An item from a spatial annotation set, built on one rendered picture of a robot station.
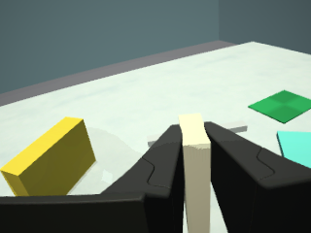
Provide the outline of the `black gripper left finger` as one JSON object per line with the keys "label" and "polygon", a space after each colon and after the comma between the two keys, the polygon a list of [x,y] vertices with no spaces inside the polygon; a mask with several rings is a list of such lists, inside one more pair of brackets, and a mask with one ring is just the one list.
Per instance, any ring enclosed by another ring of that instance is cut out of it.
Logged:
{"label": "black gripper left finger", "polygon": [[183,135],[166,131],[101,194],[1,197],[0,233],[183,233]]}

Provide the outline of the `yellow rectangular block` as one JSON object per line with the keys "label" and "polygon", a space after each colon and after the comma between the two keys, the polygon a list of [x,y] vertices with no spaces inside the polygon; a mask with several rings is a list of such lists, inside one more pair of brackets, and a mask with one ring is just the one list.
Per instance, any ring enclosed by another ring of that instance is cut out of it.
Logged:
{"label": "yellow rectangular block", "polygon": [[67,195],[94,162],[85,121],[66,116],[0,172],[18,197]]}

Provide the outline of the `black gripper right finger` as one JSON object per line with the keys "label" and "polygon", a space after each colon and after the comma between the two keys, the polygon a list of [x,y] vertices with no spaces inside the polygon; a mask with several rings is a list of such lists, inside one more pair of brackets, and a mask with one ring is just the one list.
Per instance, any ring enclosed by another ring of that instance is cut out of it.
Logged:
{"label": "black gripper right finger", "polygon": [[228,233],[311,233],[311,167],[203,121]]}

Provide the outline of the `cream rectangular block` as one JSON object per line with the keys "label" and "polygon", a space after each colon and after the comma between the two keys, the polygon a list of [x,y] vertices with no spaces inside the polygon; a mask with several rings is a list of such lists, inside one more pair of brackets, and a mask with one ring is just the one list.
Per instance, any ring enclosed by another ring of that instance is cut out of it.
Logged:
{"label": "cream rectangular block", "polygon": [[188,233],[210,233],[211,147],[200,113],[178,116],[183,135]]}

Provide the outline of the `turquoise flat slab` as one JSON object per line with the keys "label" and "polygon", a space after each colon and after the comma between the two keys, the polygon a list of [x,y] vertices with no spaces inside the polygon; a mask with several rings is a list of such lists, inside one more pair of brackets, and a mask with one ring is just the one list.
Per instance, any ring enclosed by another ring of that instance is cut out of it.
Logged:
{"label": "turquoise flat slab", "polygon": [[311,132],[277,131],[281,156],[311,167]]}

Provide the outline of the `green flat slab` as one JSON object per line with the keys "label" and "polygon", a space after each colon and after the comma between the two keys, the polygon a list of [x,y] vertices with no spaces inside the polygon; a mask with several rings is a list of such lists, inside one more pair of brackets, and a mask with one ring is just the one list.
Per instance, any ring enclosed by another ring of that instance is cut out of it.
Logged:
{"label": "green flat slab", "polygon": [[283,89],[254,105],[248,105],[248,108],[285,124],[298,117],[299,114],[311,110],[311,98]]}

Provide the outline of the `grey rectangular bar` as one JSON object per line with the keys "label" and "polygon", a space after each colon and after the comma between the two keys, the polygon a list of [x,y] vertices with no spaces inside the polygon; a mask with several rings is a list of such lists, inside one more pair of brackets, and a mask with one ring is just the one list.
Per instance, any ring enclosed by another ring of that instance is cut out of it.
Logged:
{"label": "grey rectangular bar", "polygon": [[[229,131],[232,131],[233,133],[248,131],[248,124],[246,124],[244,120],[230,121],[229,123],[222,123],[219,125],[226,129],[229,129]],[[147,136],[148,148],[152,146],[152,144],[155,142],[156,139],[158,139],[160,135],[162,135],[162,133],[156,133],[155,135]]]}

